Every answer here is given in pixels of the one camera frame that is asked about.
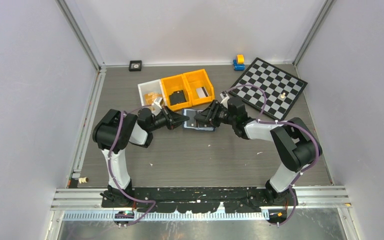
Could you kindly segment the blue leather card holder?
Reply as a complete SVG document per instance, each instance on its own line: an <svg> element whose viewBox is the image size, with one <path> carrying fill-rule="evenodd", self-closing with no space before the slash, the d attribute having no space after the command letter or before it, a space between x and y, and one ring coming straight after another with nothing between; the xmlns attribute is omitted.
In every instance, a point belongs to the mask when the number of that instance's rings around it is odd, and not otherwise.
<svg viewBox="0 0 384 240"><path fill-rule="evenodd" d="M184 129L191 129L197 131L206 131L206 132L214 132L215 128L209 124L202 123L195 119L195 116L198 115L202 110L185 108L182 110L182 114L186 117L189 117L189 120L183 123Z"/></svg>

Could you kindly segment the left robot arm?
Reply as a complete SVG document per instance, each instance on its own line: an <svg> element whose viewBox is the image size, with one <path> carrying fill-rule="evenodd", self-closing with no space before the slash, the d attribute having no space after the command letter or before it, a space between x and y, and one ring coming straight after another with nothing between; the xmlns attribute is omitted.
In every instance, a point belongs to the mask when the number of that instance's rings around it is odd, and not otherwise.
<svg viewBox="0 0 384 240"><path fill-rule="evenodd" d="M153 141L153 131L166 127L174 130L190 118L162 106L154 114L148 106L137 113L110 109L95 126L92 139L104 155L109 175L108 185L117 189L114 200L121 207L133 202L131 177L127 169L126 149L128 144L148 148Z"/></svg>

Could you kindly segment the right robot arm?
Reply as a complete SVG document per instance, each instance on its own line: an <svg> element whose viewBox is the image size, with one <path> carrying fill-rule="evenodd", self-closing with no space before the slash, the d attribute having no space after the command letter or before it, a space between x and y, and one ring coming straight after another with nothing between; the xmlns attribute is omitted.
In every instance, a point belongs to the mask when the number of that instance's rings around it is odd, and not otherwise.
<svg viewBox="0 0 384 240"><path fill-rule="evenodd" d="M194 116L205 125L218 128L230 125L234 133L245 140L274 143L281 164L265 184L265 198L271 205L279 205L299 176L323 153L320 143L299 117L289 121L262 121L248 115L245 103L231 97L212 103Z"/></svg>

